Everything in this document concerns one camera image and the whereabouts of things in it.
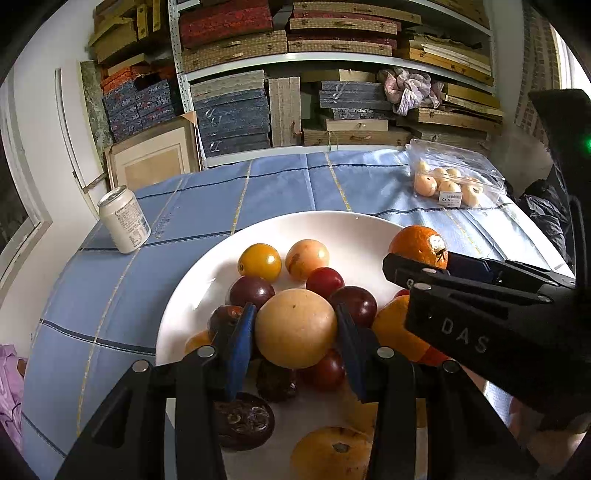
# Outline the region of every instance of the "metal screw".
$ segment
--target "metal screw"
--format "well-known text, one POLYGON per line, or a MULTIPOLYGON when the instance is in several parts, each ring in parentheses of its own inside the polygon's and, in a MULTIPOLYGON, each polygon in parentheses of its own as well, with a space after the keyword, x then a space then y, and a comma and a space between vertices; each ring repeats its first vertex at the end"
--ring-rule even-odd
POLYGON ((216 349, 214 347, 212 347, 211 345, 200 346, 199 349, 197 350, 197 354, 201 358, 209 358, 209 357, 213 356, 213 354, 215 352, 216 352, 216 349))
POLYGON ((455 360, 445 360, 443 362, 443 369, 449 374, 454 374, 460 371, 460 364, 455 360))
POLYGON ((149 367, 150 364, 146 360, 138 360, 131 366, 133 371, 138 374, 145 372, 149 367))
POLYGON ((394 350, 389 346, 381 346, 378 348, 378 357, 380 358, 392 358, 394 356, 394 350))
POLYGON ((431 285, 428 283, 415 283, 414 288, 418 288, 419 290, 431 290, 431 285))

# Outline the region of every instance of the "blue tablecloth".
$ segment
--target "blue tablecloth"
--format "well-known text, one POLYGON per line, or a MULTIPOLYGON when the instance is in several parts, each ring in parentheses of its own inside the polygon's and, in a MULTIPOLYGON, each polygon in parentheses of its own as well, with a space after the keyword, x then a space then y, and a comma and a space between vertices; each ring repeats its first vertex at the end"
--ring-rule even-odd
POLYGON ((431 226, 452 251, 569 273, 509 199, 485 210, 438 206, 413 194, 406 154, 393 150, 260 158, 175 177, 137 196, 152 226, 147 243, 121 255, 98 223, 57 280, 36 331, 23 435, 24 456, 41 480, 54 478, 125 370, 137 359, 154 362, 174 288, 233 230, 286 213, 350 209, 403 226, 431 226))

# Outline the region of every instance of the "metal shelving unit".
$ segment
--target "metal shelving unit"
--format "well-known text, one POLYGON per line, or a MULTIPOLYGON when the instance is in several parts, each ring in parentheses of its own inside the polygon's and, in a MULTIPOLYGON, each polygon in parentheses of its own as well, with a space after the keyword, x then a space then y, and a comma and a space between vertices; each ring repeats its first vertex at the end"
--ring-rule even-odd
MULTIPOLYGON (((214 76, 221 73, 232 72, 239 69, 247 69, 250 67, 262 66, 266 64, 281 64, 291 63, 294 61, 346 61, 354 63, 374 63, 386 66, 400 66, 408 69, 422 70, 441 77, 449 78, 457 82, 464 83, 469 86, 484 90, 485 92, 495 93, 495 87, 485 85, 481 82, 473 80, 464 75, 451 72, 437 66, 399 59, 396 57, 385 57, 380 55, 345 53, 345 52, 305 52, 305 53, 285 53, 280 55, 267 55, 264 57, 255 57, 252 59, 237 60, 221 65, 215 65, 205 69, 195 70, 193 72, 185 72, 183 67, 183 57, 181 55, 181 41, 178 30, 178 19, 180 12, 200 4, 200 0, 188 0, 177 5, 176 0, 168 0, 168 21, 170 23, 170 40, 173 51, 174 66, 177 72, 178 86, 180 89, 181 100, 185 112, 193 110, 193 100, 191 98, 190 82, 203 79, 205 77, 214 76)), ((442 5, 431 2, 430 0, 395 0, 393 8, 405 9, 413 13, 420 14, 426 23, 435 23, 452 30, 465 30, 469 27, 469 34, 474 38, 489 43, 491 52, 491 62, 493 76, 495 76, 495 59, 493 54, 495 51, 494 38, 492 30, 486 28, 469 18, 464 17, 442 5)), ((206 158, 205 151, 199 129, 197 129, 197 142, 199 151, 204 159, 204 167, 214 167, 229 163, 236 163, 239 161, 250 160, 252 158, 267 157, 273 155, 288 155, 294 153, 315 153, 334 151, 339 148, 347 150, 380 150, 382 148, 394 148, 391 145, 347 145, 347 146, 319 146, 319 147, 276 147, 267 148, 264 150, 253 150, 247 152, 239 152, 228 155, 220 155, 218 157, 206 158)))

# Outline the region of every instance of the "aluminum can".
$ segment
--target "aluminum can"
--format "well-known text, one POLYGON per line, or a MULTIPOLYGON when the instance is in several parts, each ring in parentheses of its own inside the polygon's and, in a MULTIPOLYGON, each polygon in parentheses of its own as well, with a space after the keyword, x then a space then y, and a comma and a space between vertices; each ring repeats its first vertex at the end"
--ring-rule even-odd
POLYGON ((134 193, 122 185, 99 201, 99 217, 122 254, 141 247, 152 232, 134 193))

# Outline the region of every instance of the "clear plastic clamshell box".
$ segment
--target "clear plastic clamshell box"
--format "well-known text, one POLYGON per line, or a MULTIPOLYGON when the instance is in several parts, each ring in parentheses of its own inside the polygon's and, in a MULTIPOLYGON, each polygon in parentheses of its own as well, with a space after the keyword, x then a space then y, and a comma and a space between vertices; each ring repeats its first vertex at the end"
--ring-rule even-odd
POLYGON ((413 138, 406 146, 414 191, 448 200, 442 192, 455 192, 454 201, 472 208, 495 207, 506 193, 505 178, 477 152, 413 138))

